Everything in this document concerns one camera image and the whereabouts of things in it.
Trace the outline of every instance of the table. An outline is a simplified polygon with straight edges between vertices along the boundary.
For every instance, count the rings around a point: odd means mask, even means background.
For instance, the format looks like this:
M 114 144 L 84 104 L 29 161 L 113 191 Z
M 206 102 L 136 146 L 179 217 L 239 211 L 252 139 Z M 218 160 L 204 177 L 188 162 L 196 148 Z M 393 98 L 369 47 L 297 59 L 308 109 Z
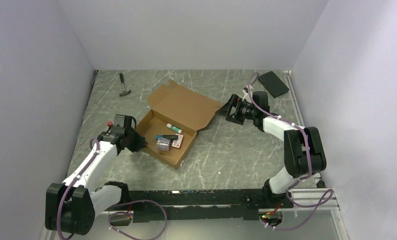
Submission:
M 79 137 L 68 169 L 71 174 L 90 152 L 89 139 L 107 129 L 106 122 L 116 114 L 134 116 L 140 121 L 150 109 L 147 97 L 169 79 L 190 90 L 226 103 L 231 94 L 242 95 L 255 70 L 100 70 L 83 117 Z M 283 71 L 274 71 L 289 86 Z M 124 74 L 127 90 L 132 93 L 119 97 Z M 259 82 L 254 91 L 264 91 Z M 288 93 L 273 98 L 269 95 L 271 112 L 295 123 L 299 114 L 295 97 Z M 231 123 L 215 116 L 183 160 L 173 169 L 146 153 L 122 151 L 109 165 L 96 187 L 108 181 L 127 183 L 130 190 L 203 190 L 261 188 L 284 166 L 283 142 L 259 131 L 251 120 L 244 125 Z M 315 188 L 313 178 L 298 187 Z

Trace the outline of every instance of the gray wall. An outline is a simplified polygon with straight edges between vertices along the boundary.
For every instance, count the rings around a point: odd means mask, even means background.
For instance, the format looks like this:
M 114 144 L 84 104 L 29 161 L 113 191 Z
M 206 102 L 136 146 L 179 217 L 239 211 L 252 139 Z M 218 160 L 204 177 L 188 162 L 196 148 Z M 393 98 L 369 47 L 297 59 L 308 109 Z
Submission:
M 59 0 L 95 69 L 291 69 L 328 0 Z
M 0 0 L 0 240 L 38 239 L 68 169 L 93 68 L 55 0 Z
M 353 240 L 397 240 L 397 0 L 330 0 L 292 81 Z

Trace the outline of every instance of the cardboard box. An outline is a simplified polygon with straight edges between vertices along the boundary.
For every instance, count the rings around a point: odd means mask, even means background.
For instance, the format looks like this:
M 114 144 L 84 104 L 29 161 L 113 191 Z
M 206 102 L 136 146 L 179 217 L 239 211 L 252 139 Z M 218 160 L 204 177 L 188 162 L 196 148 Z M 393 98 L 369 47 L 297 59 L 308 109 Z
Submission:
M 169 80 L 169 85 L 161 85 L 147 97 L 151 110 L 138 123 L 136 131 L 145 137 L 148 146 L 143 151 L 177 169 L 197 137 L 197 131 L 205 128 L 212 120 L 222 103 L 193 92 Z M 157 135 L 174 135 L 175 131 L 166 124 L 182 130 L 180 148 L 159 152 L 156 146 Z

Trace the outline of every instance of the cardboard box lid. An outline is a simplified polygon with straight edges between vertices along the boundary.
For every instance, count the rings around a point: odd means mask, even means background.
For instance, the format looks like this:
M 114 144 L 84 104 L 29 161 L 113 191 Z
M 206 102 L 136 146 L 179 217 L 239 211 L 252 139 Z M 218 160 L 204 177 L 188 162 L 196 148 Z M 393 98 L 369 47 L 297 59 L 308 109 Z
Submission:
M 157 112 L 193 130 L 205 128 L 222 103 L 193 92 L 169 79 L 161 85 L 147 102 Z

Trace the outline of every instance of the purple cable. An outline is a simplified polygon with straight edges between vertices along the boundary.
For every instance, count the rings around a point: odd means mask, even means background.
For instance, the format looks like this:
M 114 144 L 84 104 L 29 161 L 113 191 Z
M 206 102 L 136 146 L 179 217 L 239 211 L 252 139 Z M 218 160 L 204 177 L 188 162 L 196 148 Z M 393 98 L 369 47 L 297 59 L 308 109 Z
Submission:
M 258 79 L 258 77 L 259 77 L 259 73 L 258 73 L 258 72 L 255 72 L 255 73 L 253 73 L 253 74 L 251 75 L 250 80 L 248 81 L 247 90 L 248 90 L 248 97 L 250 98 L 251 103 L 253 103 L 253 105 L 254 105 L 257 109 L 259 109 L 262 113 L 268 115 L 269 117 L 272 117 L 272 118 L 274 118 L 274 119 L 278 119 L 278 120 L 280 120 L 280 121 L 283 121 L 283 122 L 285 122 L 285 123 L 287 123 L 287 124 L 293 126 L 293 127 L 296 128 L 297 130 L 299 130 L 300 133 L 303 135 L 303 139 L 304 139 L 304 147 L 306 148 L 307 167 L 308 167 L 309 173 L 307 174 L 307 176 L 301 177 L 299 180 L 297 180 L 295 183 L 293 183 L 290 187 L 288 187 L 287 190 L 286 190 L 286 194 L 285 194 L 285 195 L 287 196 L 288 200 L 289 200 L 291 203 L 293 203 L 294 205 L 296 205 L 296 206 L 298 206 L 298 207 L 301 207 L 301 208 L 313 208 L 313 207 L 314 207 L 314 209 L 313 209 L 313 211 L 309 214 L 309 216 L 307 216 L 307 218 L 306 218 L 302 223 L 300 223 L 300 224 L 297 225 L 297 226 L 294 226 L 294 227 L 287 227 L 287 228 L 276 228 L 276 227 L 273 227 L 274 230 L 279 230 L 279 231 L 296 230 L 296 229 L 300 228 L 301 226 L 305 225 L 305 224 L 309 221 L 309 219 L 311 219 L 311 217 L 315 214 L 315 212 L 316 212 L 316 210 L 318 209 L 319 206 L 321 206 L 322 204 L 325 204 L 326 202 L 328 202 L 328 201 L 333 197 L 334 191 L 333 191 L 332 189 L 328 189 L 327 191 L 325 191 L 325 192 L 323 193 L 323 195 L 322 195 L 321 198 L 319 199 L 318 203 L 317 203 L 317 204 L 312 204 L 312 205 L 301 205 L 301 204 L 295 202 L 293 199 L 291 199 L 291 197 L 289 196 L 289 190 L 291 190 L 292 188 L 294 188 L 295 186 L 297 186 L 297 185 L 300 183 L 300 181 L 306 180 L 306 179 L 308 179 L 308 178 L 310 178 L 310 177 L 312 176 L 312 161 L 311 161 L 311 153 L 310 153 L 310 148 L 309 148 L 309 143 L 308 143 L 308 136 L 306 136 L 305 131 L 304 131 L 301 127 L 297 126 L 296 124 L 293 124 L 291 121 L 289 121 L 289 120 L 287 120 L 287 119 L 284 119 L 284 118 L 275 116 L 275 115 L 273 115 L 273 114 L 271 114 L 271 113 L 269 113 L 269 112 L 263 110 L 260 106 L 257 105 L 257 103 L 253 100 L 253 95 L 252 95 L 251 87 L 252 87 L 252 85 L 256 82 L 256 80 Z M 324 197 L 325 197 L 328 193 L 330 193 L 330 195 L 324 200 Z
M 100 150 L 100 144 L 99 140 L 97 138 L 91 138 L 89 140 L 89 148 L 93 149 L 93 141 L 95 142 L 96 151 L 92 154 L 91 159 L 86 163 L 86 165 L 79 171 L 77 174 L 78 176 L 82 175 L 88 167 L 93 163 L 94 159 L 96 159 L 98 153 L 97 151 Z M 65 238 L 62 233 L 62 226 L 61 226 L 61 221 L 62 221 L 62 209 L 63 209 L 63 204 L 65 203 L 66 196 L 69 193 L 69 190 L 75 185 L 75 183 L 78 181 L 77 177 L 74 177 L 73 180 L 70 182 L 69 186 L 66 187 L 66 190 L 63 193 L 63 196 L 61 197 L 60 203 L 58 204 L 58 209 L 57 209 L 57 234 L 60 237 L 61 240 L 69 240 L 74 236 L 74 233 L 72 233 L 69 237 Z
M 136 200 L 136 201 L 126 202 L 126 203 L 121 203 L 121 204 L 115 204 L 115 205 L 113 205 L 112 207 L 121 207 L 121 206 L 126 206 L 126 205 L 136 204 L 136 203 L 143 203 L 143 202 L 148 202 L 148 203 L 155 204 L 155 205 L 158 206 L 158 207 L 161 209 L 161 211 L 163 212 L 163 215 L 164 215 L 164 225 L 163 225 L 162 230 L 159 232 L 159 234 L 157 234 L 157 236 L 155 236 L 155 237 L 153 237 L 153 238 L 150 238 L 150 239 L 147 239 L 147 240 L 156 240 L 156 239 L 158 239 L 158 238 L 163 234 L 163 232 L 164 232 L 165 229 L 166 229 L 166 226 L 168 225 L 168 215 L 166 214 L 166 211 L 165 211 L 165 209 L 163 208 L 162 205 L 160 205 L 159 203 L 157 203 L 157 202 L 155 202 L 155 201 L 153 201 L 153 200 L 143 199 L 143 200 Z M 133 240 L 143 240 L 143 239 L 139 239 L 139 238 L 133 237 L 133 236 L 131 236 L 131 235 L 125 233 L 124 231 L 121 231 L 121 230 L 117 229 L 116 227 L 112 226 L 112 224 L 111 224 L 111 222 L 110 222 L 110 219 L 112 219 L 112 217 L 115 216 L 115 215 L 130 215 L 130 214 L 127 213 L 127 212 L 125 212 L 125 211 L 118 211 L 118 212 L 115 212 L 115 213 L 113 213 L 112 215 L 110 215 L 109 218 L 108 218 L 108 225 L 109 225 L 109 227 L 110 227 L 111 229 L 115 230 L 116 232 L 118 232 L 118 233 L 120 233 L 120 234 L 122 234 L 122 235 L 124 235 L 125 237 L 128 237 L 128 238 L 130 238 L 130 239 L 133 239 Z

